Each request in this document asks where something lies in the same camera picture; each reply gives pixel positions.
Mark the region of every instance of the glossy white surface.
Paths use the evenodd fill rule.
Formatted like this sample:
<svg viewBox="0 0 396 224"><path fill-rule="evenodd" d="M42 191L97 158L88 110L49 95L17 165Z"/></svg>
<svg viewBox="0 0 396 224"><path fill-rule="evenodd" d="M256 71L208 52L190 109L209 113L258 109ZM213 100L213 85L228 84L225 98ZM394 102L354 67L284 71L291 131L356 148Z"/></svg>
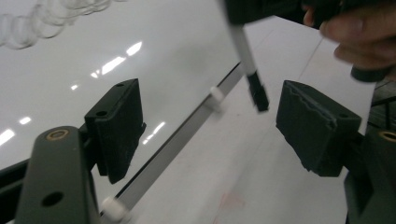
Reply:
<svg viewBox="0 0 396 224"><path fill-rule="evenodd" d="M4 3L7 12L26 13L19 8L24 2ZM148 127L123 181L110 186L93 169L101 202L124 186L237 63L224 19L210 0L113 3L29 49L0 48L0 169L28 159L40 133L82 125L113 85L139 78Z"/></svg>
<svg viewBox="0 0 396 224"><path fill-rule="evenodd" d="M272 18L247 27L270 111L241 80L132 211L131 224L345 223L343 181L308 173L276 128L285 79L314 86L366 122L374 84L351 79L318 31Z"/></svg>

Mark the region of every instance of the black mounting arm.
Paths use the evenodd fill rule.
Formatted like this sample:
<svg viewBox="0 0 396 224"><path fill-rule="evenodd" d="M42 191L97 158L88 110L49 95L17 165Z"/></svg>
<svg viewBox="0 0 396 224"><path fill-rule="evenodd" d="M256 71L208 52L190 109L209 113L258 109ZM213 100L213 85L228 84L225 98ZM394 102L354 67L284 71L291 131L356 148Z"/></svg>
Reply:
<svg viewBox="0 0 396 224"><path fill-rule="evenodd" d="M0 223L99 223L91 169L112 184L123 179L145 128L132 79L111 88L81 128L40 134L29 161L0 172Z"/></svg>
<svg viewBox="0 0 396 224"><path fill-rule="evenodd" d="M305 84L285 81L276 127L303 166L339 176L345 166L348 221L396 223L396 133L358 133L361 118Z"/></svg>

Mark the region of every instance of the black plastic block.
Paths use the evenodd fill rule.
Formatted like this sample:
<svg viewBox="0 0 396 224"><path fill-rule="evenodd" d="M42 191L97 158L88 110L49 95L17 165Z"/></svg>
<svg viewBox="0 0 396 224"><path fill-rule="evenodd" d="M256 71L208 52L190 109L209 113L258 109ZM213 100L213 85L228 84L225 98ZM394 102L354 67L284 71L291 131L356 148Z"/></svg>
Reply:
<svg viewBox="0 0 396 224"><path fill-rule="evenodd" d="M138 80L111 88L85 116L85 123L98 150L100 174L108 175L111 183L118 182L125 177L146 128Z"/></svg>
<svg viewBox="0 0 396 224"><path fill-rule="evenodd" d="M328 96L302 83L285 81L276 127L303 166L320 176L339 176L340 156L361 118Z"/></svg>

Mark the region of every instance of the bolt hole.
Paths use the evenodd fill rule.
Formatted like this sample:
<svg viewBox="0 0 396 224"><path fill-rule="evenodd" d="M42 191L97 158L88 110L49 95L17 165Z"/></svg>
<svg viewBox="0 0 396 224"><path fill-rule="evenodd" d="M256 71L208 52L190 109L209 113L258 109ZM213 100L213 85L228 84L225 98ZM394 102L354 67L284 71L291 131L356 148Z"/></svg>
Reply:
<svg viewBox="0 0 396 224"><path fill-rule="evenodd" d="M51 207L62 200L64 195L61 192L53 192L47 195L41 202L44 207Z"/></svg>
<svg viewBox="0 0 396 224"><path fill-rule="evenodd" d="M379 133L383 138L387 139L390 142L396 142L396 134L395 133L389 133L389 132L381 132Z"/></svg>
<svg viewBox="0 0 396 224"><path fill-rule="evenodd" d="M65 138L69 134L69 131L66 129L55 130L47 135L47 140L49 141L57 141Z"/></svg>
<svg viewBox="0 0 396 224"><path fill-rule="evenodd" d="M106 114L107 114L106 111L100 111L100 112L97 112L97 113L96 113L97 116L104 116L104 115L106 115Z"/></svg>

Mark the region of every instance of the finger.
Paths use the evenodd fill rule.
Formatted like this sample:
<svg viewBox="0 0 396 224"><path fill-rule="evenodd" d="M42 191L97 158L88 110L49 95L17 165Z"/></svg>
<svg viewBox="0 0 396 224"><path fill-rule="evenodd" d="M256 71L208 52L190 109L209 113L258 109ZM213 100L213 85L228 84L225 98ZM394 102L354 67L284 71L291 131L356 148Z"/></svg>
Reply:
<svg viewBox="0 0 396 224"><path fill-rule="evenodd" d="M385 76L385 79L389 81L396 81L396 67L392 67L390 72Z"/></svg>
<svg viewBox="0 0 396 224"><path fill-rule="evenodd" d="M309 9L313 9L313 7L308 6L308 5L302 5L301 8L302 8L304 11L307 11L307 10L309 10Z"/></svg>
<svg viewBox="0 0 396 224"><path fill-rule="evenodd" d="M396 62L396 41L383 40L374 43L343 43L344 47L352 49L361 55L371 55L377 58Z"/></svg>
<svg viewBox="0 0 396 224"><path fill-rule="evenodd" d="M304 25L306 26L314 26L314 9L308 9L305 12L305 16L304 16Z"/></svg>
<svg viewBox="0 0 396 224"><path fill-rule="evenodd" d="M337 42L370 42L396 35L396 4L354 9L324 22L321 33Z"/></svg>
<svg viewBox="0 0 396 224"><path fill-rule="evenodd" d="M336 58L348 63L353 63L356 67L364 70L373 70L386 68L394 65L396 62L390 59L384 59L374 55L366 55L357 52L354 49L340 45L334 52Z"/></svg>

